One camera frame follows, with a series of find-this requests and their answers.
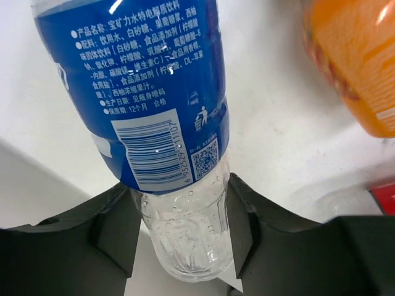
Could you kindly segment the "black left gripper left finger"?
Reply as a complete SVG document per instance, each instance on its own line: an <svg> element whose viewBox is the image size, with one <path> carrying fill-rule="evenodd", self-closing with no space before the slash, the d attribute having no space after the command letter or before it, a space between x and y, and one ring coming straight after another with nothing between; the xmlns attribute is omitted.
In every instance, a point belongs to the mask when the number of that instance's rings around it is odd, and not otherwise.
<svg viewBox="0 0 395 296"><path fill-rule="evenodd" d="M124 295L141 218L122 183L37 225L1 230L1 295Z"/></svg>

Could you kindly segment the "blue label clear bottle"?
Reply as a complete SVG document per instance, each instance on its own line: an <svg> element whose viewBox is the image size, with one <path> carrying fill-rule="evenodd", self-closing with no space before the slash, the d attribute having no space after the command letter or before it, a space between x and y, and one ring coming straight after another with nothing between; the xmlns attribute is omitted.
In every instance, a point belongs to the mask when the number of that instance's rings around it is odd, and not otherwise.
<svg viewBox="0 0 395 296"><path fill-rule="evenodd" d="M215 1L32 1L41 40L166 272L208 281L233 260L230 118Z"/></svg>

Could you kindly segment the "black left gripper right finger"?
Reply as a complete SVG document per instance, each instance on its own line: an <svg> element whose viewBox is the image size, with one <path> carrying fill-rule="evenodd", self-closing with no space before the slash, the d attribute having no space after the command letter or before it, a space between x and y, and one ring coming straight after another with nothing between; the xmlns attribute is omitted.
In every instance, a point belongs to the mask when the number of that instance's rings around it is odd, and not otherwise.
<svg viewBox="0 0 395 296"><path fill-rule="evenodd" d="M394 218L303 218L232 173L227 213L244 295L393 295Z"/></svg>

